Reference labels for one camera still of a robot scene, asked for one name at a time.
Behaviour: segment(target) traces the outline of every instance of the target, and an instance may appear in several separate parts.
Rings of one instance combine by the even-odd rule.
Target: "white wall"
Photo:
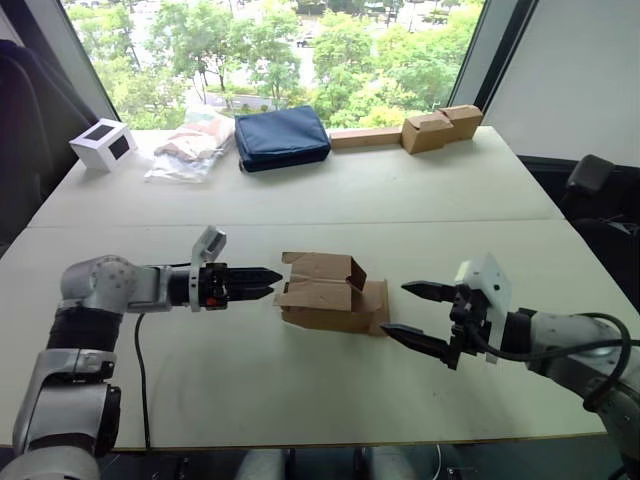
[[[640,1],[540,0],[484,123],[516,154],[640,167]]]
[[[11,23],[7,19],[6,15],[4,14],[2,7],[0,7],[0,39],[13,40],[17,44],[22,45],[22,42],[20,41],[20,37],[18,37],[18,34],[15,32],[15,30],[11,26]]]

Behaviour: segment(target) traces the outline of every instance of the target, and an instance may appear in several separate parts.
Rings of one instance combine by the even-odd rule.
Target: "clear plastic bag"
[[[155,149],[154,162],[145,179],[201,183],[233,142],[235,123],[209,105],[190,106],[185,123]]]

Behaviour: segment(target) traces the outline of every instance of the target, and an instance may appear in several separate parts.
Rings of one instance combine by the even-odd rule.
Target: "white box with black window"
[[[69,142],[80,160],[96,170],[110,172],[136,149],[126,124],[101,118],[89,130]]]

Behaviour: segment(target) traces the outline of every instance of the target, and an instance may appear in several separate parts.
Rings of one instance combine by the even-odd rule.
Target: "navy blue pouch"
[[[248,172],[321,162],[331,150],[311,107],[236,117],[240,167]]]

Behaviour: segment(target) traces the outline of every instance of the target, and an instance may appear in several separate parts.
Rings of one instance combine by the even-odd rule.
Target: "black chair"
[[[614,169],[595,155],[584,157],[571,172],[559,207],[640,312],[640,179],[625,179],[630,186],[624,191],[606,191]]]

